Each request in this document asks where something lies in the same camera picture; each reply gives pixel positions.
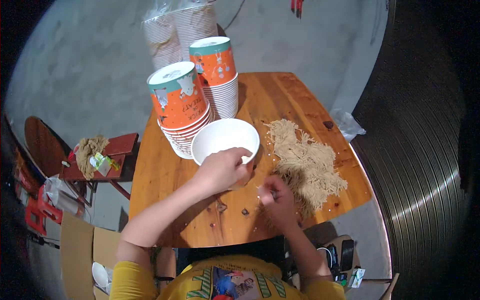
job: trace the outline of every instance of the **cardboard box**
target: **cardboard box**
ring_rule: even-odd
[[[92,264],[113,269],[120,233],[95,227],[64,212],[60,232],[60,263],[68,299],[107,300],[94,287]]]

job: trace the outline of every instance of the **red stool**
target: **red stool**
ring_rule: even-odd
[[[25,208],[25,222],[38,233],[46,236],[45,215],[38,209],[37,203],[38,201],[33,197],[28,197],[27,207]]]
[[[51,203],[50,198],[45,195],[46,199],[44,199],[43,195],[43,189],[45,187],[45,184],[40,187],[38,190],[38,209],[40,212],[42,212],[44,215],[49,217],[50,219],[53,220],[53,222],[61,224],[61,219],[63,217],[63,212],[59,210],[58,208],[54,207],[53,204]]]

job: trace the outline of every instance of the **hand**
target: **hand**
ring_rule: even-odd
[[[242,164],[241,158],[251,155],[245,148],[231,148],[210,154],[192,180],[205,191],[205,197],[226,191],[248,174],[247,165]]]
[[[264,184],[258,188],[258,195],[273,224],[283,234],[298,227],[293,193],[278,175],[265,178]]]

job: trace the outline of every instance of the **gray floor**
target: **gray floor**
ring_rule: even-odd
[[[226,27],[241,0],[215,2]],[[30,115],[41,118],[70,146],[103,134],[142,135],[151,100],[145,84],[153,66],[140,28],[150,1],[86,0],[55,2],[41,19],[20,56],[6,111],[20,140]],[[246,1],[226,30],[239,72],[294,72],[328,110],[352,111],[370,76],[386,22],[385,1],[306,1],[301,22],[289,1]],[[131,183],[123,183],[129,190]],[[129,202],[101,184],[84,215],[92,224],[119,230]],[[329,224],[336,235],[357,241],[365,278],[390,274],[389,250],[375,199]],[[48,237],[60,228],[47,224]],[[32,268],[45,294],[65,299],[59,251],[31,245]],[[349,299],[377,299],[383,286],[363,285]]]

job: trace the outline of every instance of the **white paper bowl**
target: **white paper bowl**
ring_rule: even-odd
[[[192,142],[192,156],[197,165],[212,153],[233,147],[243,147],[252,152],[250,157],[242,157],[247,164],[257,154],[260,136],[255,127],[239,119],[222,119],[203,127]]]
[[[92,265],[92,275],[95,282],[105,288],[108,284],[108,273],[105,270],[105,267],[99,263],[93,263]]]

